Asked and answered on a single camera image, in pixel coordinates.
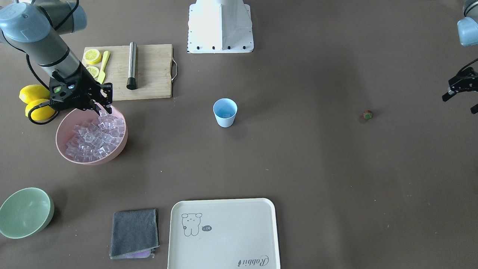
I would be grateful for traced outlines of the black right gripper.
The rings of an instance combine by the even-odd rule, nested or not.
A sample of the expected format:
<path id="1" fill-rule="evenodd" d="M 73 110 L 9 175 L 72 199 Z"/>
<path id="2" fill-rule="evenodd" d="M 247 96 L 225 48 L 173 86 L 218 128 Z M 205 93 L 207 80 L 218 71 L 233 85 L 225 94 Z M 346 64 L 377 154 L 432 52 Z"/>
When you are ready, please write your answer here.
<path id="1" fill-rule="evenodd" d="M 79 93 L 77 109 L 88 109 L 100 116 L 103 107 L 108 114 L 111 114 L 113 84 L 106 83 L 99 85 L 86 70 L 85 66 L 79 66 L 78 71 L 80 71 L 80 76 L 77 82 L 77 90 Z"/>

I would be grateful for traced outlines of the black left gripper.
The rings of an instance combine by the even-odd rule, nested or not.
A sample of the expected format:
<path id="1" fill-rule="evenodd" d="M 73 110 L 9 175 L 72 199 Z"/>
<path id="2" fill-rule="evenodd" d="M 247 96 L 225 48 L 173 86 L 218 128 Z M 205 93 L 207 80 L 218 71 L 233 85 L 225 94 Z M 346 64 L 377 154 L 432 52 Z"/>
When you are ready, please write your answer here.
<path id="1" fill-rule="evenodd" d="M 466 67 L 448 81 L 449 89 L 442 95 L 442 101 L 447 102 L 457 93 L 473 92 L 478 89 L 478 75 L 473 67 Z M 478 113 L 478 104 L 471 107 L 471 114 Z"/>

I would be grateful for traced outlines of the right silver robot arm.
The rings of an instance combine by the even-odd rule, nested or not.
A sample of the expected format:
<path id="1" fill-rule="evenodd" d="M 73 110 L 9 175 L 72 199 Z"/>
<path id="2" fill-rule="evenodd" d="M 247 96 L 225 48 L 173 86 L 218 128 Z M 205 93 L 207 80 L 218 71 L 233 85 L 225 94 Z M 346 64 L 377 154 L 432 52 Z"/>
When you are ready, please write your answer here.
<path id="1" fill-rule="evenodd" d="M 57 112 L 112 113 L 112 83 L 96 81 L 61 38 L 87 26 L 79 1 L 15 1 L 1 8 L 0 22 L 1 42 L 26 53 L 50 76 L 50 99 L 44 105 Z"/>

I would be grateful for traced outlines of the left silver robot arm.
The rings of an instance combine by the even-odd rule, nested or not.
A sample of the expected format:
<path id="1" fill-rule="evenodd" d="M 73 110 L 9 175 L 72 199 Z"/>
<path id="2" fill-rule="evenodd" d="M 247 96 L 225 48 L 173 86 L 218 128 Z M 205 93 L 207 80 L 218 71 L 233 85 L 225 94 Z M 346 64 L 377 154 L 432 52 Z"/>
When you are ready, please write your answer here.
<path id="1" fill-rule="evenodd" d="M 478 44 L 478 1 L 463 0 L 463 19 L 457 22 L 459 41 L 462 46 L 474 46 Z M 442 100 L 447 102 L 452 97 L 463 92 L 477 92 L 478 75 L 471 66 L 477 63 L 474 59 L 464 65 L 452 78 L 448 80 L 447 92 Z"/>

